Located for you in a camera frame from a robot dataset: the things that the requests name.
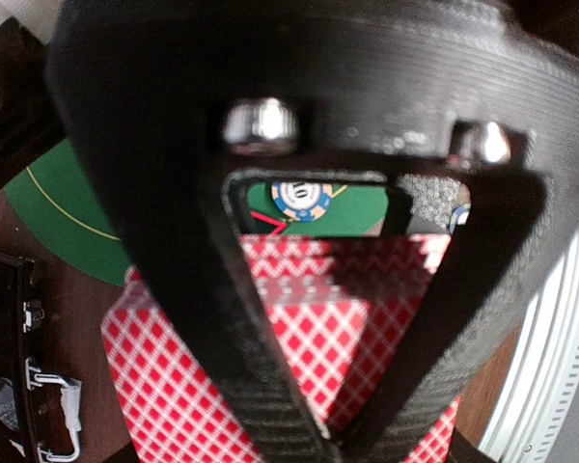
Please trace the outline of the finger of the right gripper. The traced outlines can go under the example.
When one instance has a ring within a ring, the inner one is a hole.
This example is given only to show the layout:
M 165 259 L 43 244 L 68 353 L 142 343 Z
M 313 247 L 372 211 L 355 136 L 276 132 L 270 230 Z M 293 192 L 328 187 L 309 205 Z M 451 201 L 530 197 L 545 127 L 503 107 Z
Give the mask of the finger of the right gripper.
M 114 230 L 269 462 L 397 462 L 579 224 L 579 59 L 488 1 L 67 1 L 47 81 Z M 365 408 L 324 439 L 238 243 L 251 181 L 472 195 Z

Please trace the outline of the blue pink chips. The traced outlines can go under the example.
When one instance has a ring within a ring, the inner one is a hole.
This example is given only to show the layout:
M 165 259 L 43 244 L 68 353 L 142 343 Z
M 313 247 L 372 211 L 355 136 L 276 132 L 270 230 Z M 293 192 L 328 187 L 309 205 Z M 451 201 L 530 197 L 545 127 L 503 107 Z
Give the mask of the blue pink chips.
M 296 222 L 310 223 L 326 214 L 334 191 L 329 183 L 294 181 L 273 182 L 270 194 L 273 203 L 284 215 Z

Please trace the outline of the pink backed card deck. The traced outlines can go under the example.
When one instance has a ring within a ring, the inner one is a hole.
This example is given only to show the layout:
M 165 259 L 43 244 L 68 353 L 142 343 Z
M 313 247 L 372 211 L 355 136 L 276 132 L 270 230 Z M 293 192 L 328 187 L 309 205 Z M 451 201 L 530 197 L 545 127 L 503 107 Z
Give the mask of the pink backed card deck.
M 374 392 L 449 243 L 445 234 L 243 237 L 271 328 L 324 439 Z M 126 272 L 101 333 L 140 461 L 263 461 L 137 270 Z

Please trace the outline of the blue green chip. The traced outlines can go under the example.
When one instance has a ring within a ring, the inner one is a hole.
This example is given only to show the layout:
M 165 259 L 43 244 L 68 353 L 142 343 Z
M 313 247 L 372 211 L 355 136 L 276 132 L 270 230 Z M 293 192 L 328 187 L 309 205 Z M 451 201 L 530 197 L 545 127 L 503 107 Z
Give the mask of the blue green chip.
M 471 205 L 470 204 L 461 204 L 456 207 L 450 217 L 448 230 L 450 234 L 453 234 L 455 228 L 460 225 L 464 225 L 469 217 Z

